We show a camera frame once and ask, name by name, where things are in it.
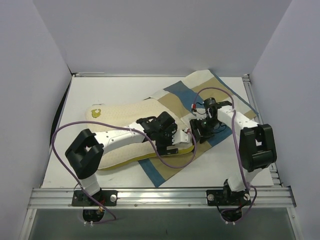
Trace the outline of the blue tan white checked pillowcase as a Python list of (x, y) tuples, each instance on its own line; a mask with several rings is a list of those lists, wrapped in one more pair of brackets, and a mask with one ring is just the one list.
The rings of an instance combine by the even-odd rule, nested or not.
[[(218, 77), (209, 70), (199, 70), (186, 76), (150, 97), (167, 107), (167, 112), (188, 125), (192, 119), (192, 104), (197, 112), (203, 112), (203, 102), (208, 98), (216, 101), (234, 100), (237, 112), (254, 119), (259, 115), (248, 102), (243, 81), (240, 77)], [(179, 166), (170, 168), (156, 156), (139, 161), (140, 166), (153, 185), (158, 187), (204, 187), (222, 186), (229, 177), (240, 172), (236, 157), (232, 131), (217, 125), (215, 135), (197, 145), (196, 158), (189, 160), (192, 153), (165, 158), (166, 163)]]

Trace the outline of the cream pillow with yellow edge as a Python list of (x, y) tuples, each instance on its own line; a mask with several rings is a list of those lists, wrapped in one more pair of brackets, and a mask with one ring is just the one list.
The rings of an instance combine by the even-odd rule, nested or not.
[[(86, 120), (100, 122), (118, 127), (126, 127), (140, 118), (158, 117), (162, 112), (168, 112), (175, 120), (179, 130), (188, 127), (169, 108), (154, 98), (149, 98), (135, 103), (122, 105), (95, 104), (86, 111)], [(114, 169), (126, 164), (156, 157), (151, 144), (134, 143), (106, 153), (99, 164), (98, 169)]]

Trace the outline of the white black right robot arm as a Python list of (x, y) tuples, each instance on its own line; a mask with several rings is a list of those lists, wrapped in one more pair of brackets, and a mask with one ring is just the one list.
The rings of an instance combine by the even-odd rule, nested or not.
[(213, 97), (202, 103), (203, 108), (191, 107), (195, 118), (189, 121), (192, 134), (203, 143), (217, 134), (214, 128), (224, 124), (232, 131), (239, 172), (229, 177), (222, 191), (222, 200), (232, 205), (240, 198), (241, 191), (249, 189), (250, 183), (262, 170), (277, 160), (273, 129), (269, 124), (259, 124), (236, 111), (230, 101), (217, 102)]

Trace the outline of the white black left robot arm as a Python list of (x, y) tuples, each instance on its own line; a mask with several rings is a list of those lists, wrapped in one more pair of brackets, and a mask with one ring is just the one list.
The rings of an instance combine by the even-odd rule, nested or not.
[(148, 140), (155, 142), (159, 155), (177, 153), (178, 150), (168, 150), (173, 145), (173, 136), (178, 130), (174, 118), (166, 111), (158, 117), (140, 118), (121, 129), (102, 132), (82, 130), (65, 152), (65, 156), (73, 168), (80, 186), (85, 190), (83, 200), (90, 206), (101, 201), (101, 187), (96, 171), (103, 155), (137, 143)]

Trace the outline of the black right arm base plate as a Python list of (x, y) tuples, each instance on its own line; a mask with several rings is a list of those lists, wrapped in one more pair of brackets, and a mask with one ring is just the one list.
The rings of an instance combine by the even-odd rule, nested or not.
[(235, 206), (242, 207), (249, 205), (251, 196), (247, 190), (230, 191), (228, 189), (208, 189), (206, 191), (208, 206)]

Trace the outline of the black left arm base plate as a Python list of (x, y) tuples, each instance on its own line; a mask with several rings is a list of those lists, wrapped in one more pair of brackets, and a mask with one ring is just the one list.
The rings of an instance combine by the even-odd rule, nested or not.
[(98, 204), (93, 201), (95, 199), (100, 204), (106, 207), (112, 207), (117, 205), (118, 191), (116, 190), (100, 190), (95, 193), (91, 198), (87, 196), (82, 190), (75, 190), (73, 192), (71, 205), (73, 207), (91, 207), (98, 206)]

